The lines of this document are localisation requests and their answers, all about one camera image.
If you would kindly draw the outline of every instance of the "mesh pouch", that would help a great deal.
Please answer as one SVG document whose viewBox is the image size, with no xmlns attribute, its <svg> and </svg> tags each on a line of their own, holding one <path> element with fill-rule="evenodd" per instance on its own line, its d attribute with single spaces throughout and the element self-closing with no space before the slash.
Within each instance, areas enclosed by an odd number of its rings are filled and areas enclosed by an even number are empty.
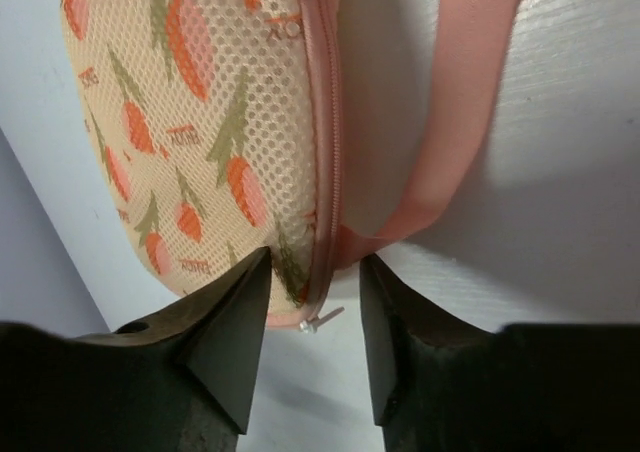
<svg viewBox="0 0 640 452">
<path fill-rule="evenodd" d="M 317 315 L 339 157 L 320 119 L 337 111 L 313 96 L 331 88 L 336 5 L 61 0 L 89 140 L 138 257 L 175 294 L 267 245 L 268 324 Z"/>
</svg>

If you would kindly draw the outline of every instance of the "beige mesh fabric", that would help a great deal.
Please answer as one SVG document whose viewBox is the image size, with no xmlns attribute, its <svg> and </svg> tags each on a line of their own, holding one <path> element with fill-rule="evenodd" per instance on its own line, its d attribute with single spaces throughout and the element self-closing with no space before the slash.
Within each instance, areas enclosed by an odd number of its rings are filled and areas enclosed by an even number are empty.
<svg viewBox="0 0 640 452">
<path fill-rule="evenodd" d="M 305 301 L 315 146 L 297 0 L 62 0 L 86 126 L 142 263 L 189 294 L 255 248 Z"/>
</svg>

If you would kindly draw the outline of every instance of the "white table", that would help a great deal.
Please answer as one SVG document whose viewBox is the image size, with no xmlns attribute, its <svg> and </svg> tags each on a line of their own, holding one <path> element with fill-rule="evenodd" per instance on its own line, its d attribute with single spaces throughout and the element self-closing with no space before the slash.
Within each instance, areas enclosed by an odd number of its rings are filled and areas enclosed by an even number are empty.
<svg viewBox="0 0 640 452">
<path fill-rule="evenodd" d="M 120 229 L 57 7 L 0 0 L 0 127 L 115 327 L 173 297 Z M 342 10 L 347 146 L 366 150 L 349 170 L 376 184 L 351 176 L 348 220 L 372 229 L 397 199 L 424 122 L 437 0 L 343 0 Z M 488 329 L 638 321 L 639 19 L 638 0 L 524 0 L 481 159 L 437 226 L 383 253 L 410 285 Z M 267 334 L 241 451 L 383 450 L 353 273 L 336 279 L 334 306 L 347 311 L 316 336 Z"/>
</svg>

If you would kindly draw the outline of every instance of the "pink ribbon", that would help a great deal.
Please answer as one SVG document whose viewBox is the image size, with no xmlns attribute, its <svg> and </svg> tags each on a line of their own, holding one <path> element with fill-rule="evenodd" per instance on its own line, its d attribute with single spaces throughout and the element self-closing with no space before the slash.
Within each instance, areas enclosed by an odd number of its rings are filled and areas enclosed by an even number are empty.
<svg viewBox="0 0 640 452">
<path fill-rule="evenodd" d="M 491 126 L 520 0 L 440 0 L 429 115 L 396 210 L 374 237 L 342 226 L 337 268 L 429 227 L 449 205 Z"/>
</svg>

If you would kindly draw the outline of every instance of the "zipper pull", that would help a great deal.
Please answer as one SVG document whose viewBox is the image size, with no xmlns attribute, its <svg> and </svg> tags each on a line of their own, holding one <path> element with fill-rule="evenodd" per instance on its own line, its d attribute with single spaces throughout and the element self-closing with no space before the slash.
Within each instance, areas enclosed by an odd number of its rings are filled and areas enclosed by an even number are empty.
<svg viewBox="0 0 640 452">
<path fill-rule="evenodd" d="M 344 312 L 344 307 L 338 307 L 337 309 L 335 309 L 332 312 L 329 312 L 327 315 L 325 315 L 322 318 L 316 317 L 315 319 L 311 319 L 311 320 L 303 320 L 302 322 L 300 322 L 300 326 L 299 326 L 300 332 L 304 334 L 315 334 L 316 332 L 318 332 L 318 329 L 321 326 L 323 326 L 330 320 L 336 318 L 342 312 Z"/>
</svg>

